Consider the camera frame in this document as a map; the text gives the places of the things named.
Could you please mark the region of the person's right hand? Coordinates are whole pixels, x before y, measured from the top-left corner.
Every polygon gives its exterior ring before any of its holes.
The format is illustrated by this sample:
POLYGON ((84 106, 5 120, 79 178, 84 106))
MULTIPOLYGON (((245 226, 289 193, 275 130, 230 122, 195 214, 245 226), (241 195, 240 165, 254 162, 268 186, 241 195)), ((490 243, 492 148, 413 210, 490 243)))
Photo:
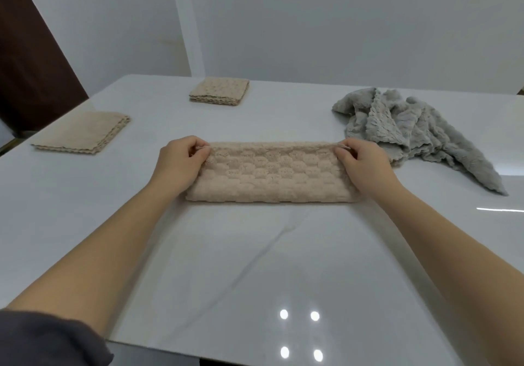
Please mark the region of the person's right hand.
POLYGON ((386 152, 377 144, 361 140, 360 163, 357 171, 346 173, 353 185, 365 196, 383 201, 402 192, 400 183, 386 152))

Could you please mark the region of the person's left hand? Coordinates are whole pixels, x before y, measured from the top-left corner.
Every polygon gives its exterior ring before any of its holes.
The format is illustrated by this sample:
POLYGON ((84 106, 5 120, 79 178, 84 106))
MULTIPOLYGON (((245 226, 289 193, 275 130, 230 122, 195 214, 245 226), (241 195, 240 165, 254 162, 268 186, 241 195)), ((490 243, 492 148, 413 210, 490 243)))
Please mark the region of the person's left hand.
POLYGON ((148 185, 173 197, 186 191, 201 169, 191 168, 187 159, 186 137, 170 141, 160 150, 148 185))

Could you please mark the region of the beige textured towel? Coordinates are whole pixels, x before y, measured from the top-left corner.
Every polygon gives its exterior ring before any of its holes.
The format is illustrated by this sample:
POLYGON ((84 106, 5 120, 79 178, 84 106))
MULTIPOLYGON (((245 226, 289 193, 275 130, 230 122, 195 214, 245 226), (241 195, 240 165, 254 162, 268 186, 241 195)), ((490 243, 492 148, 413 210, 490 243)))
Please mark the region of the beige textured towel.
POLYGON ((207 203, 355 203, 362 195, 328 142, 215 142, 186 199, 207 203))

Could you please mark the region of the person's right forearm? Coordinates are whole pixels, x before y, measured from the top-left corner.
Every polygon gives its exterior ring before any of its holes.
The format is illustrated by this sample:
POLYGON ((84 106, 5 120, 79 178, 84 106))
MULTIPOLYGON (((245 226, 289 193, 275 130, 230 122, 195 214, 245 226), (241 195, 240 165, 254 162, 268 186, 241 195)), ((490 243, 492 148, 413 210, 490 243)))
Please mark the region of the person's right forearm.
POLYGON ((401 184, 358 189, 395 224, 495 366, 524 366, 524 274, 401 184))

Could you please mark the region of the person's left forearm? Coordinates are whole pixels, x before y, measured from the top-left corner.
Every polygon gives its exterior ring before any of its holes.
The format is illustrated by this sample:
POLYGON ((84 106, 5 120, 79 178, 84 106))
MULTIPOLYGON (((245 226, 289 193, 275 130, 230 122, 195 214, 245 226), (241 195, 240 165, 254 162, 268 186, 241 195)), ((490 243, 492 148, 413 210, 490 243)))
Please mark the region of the person's left forearm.
POLYGON ((186 189, 151 180, 6 310, 79 321, 105 336, 155 226, 186 189))

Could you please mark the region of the folded beige towel stack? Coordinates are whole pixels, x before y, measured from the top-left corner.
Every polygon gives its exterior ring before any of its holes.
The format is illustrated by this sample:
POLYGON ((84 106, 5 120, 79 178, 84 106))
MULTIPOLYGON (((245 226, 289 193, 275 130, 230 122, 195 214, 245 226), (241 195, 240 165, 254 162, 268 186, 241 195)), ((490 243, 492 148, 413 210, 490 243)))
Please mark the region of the folded beige towel stack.
POLYGON ((42 130, 30 145, 39 151, 95 155, 130 122, 118 112, 81 111, 42 130))
POLYGON ((248 79, 206 77, 189 94, 191 102, 237 106, 249 88, 248 79))

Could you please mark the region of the pile of grey towels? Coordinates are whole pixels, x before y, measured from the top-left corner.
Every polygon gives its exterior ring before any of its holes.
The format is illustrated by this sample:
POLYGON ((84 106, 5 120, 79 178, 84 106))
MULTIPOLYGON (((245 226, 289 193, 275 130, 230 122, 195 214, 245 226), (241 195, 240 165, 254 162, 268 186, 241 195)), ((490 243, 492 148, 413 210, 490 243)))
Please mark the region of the pile of grey towels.
POLYGON ((392 167, 412 158, 447 164, 475 178, 489 191, 508 196, 502 178, 485 155, 431 105, 403 98, 396 90, 370 87, 352 91, 332 111, 349 117, 344 133, 376 143, 392 167))

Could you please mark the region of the dark brown door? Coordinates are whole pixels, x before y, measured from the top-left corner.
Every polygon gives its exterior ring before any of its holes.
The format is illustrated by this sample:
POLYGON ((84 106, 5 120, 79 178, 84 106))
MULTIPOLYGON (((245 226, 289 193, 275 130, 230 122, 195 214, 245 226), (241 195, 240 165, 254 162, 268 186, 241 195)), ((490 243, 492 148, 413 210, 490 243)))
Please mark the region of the dark brown door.
POLYGON ((29 138, 88 99, 32 0, 0 0, 0 121, 29 138))

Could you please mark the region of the grey sleeve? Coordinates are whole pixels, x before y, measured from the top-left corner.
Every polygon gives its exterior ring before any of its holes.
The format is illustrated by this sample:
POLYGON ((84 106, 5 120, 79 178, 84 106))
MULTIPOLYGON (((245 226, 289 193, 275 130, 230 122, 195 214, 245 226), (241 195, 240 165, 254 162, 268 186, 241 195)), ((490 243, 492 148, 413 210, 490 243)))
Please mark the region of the grey sleeve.
POLYGON ((0 310, 0 366, 109 366, 105 340, 78 320, 0 310))

